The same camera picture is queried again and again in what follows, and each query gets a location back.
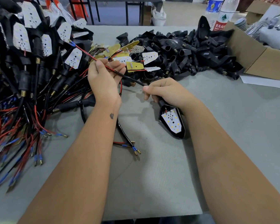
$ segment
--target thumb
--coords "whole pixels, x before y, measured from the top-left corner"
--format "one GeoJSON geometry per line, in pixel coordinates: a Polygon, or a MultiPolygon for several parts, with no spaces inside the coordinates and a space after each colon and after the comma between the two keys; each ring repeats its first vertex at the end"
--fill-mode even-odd
{"type": "Polygon", "coordinates": [[[101,74],[101,73],[106,73],[106,72],[108,73],[108,71],[107,71],[105,65],[104,65],[103,62],[100,61],[100,60],[97,60],[97,61],[96,61],[96,68],[97,68],[99,74],[101,74]]]}
{"type": "Polygon", "coordinates": [[[143,90],[145,93],[149,95],[157,95],[161,96],[163,95],[164,88],[160,86],[143,86],[143,90]]]}

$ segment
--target bottle label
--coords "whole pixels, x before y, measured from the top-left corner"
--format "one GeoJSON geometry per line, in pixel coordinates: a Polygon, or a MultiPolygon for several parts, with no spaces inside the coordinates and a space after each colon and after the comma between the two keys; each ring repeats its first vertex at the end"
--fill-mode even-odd
{"type": "Polygon", "coordinates": [[[213,31],[221,31],[224,29],[225,25],[227,24],[228,21],[231,20],[234,12],[223,12],[220,11],[219,17],[215,23],[213,31]]]}
{"type": "Polygon", "coordinates": [[[206,11],[208,12],[219,12],[220,11],[220,7],[222,5],[224,0],[209,0],[208,1],[208,6],[206,8],[206,11]]]}

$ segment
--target red label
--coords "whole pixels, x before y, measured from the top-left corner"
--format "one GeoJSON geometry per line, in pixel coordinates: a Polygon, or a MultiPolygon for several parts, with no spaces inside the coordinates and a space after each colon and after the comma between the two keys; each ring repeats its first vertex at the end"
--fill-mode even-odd
{"type": "Polygon", "coordinates": [[[216,21],[213,31],[223,30],[226,24],[227,24],[227,22],[226,23],[221,23],[219,21],[216,21]]]}

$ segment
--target plastic water bottle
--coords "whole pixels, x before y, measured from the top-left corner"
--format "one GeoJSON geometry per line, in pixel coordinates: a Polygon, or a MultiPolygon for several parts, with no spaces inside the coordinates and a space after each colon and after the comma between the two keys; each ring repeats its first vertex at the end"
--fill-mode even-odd
{"type": "Polygon", "coordinates": [[[205,17],[208,19],[210,29],[212,30],[219,16],[220,7],[224,0],[208,0],[208,6],[205,10],[205,17]]]}
{"type": "Polygon", "coordinates": [[[214,31],[223,30],[228,21],[231,20],[233,14],[235,13],[237,6],[239,5],[239,0],[225,0],[213,28],[214,31]]]}

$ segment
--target blue label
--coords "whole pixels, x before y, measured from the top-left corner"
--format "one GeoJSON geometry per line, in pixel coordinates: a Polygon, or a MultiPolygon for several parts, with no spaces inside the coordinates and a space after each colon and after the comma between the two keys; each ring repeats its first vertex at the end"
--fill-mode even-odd
{"type": "Polygon", "coordinates": [[[224,0],[209,0],[208,1],[208,6],[206,8],[206,11],[208,12],[219,12],[220,11],[220,7],[222,5],[224,0]]]}

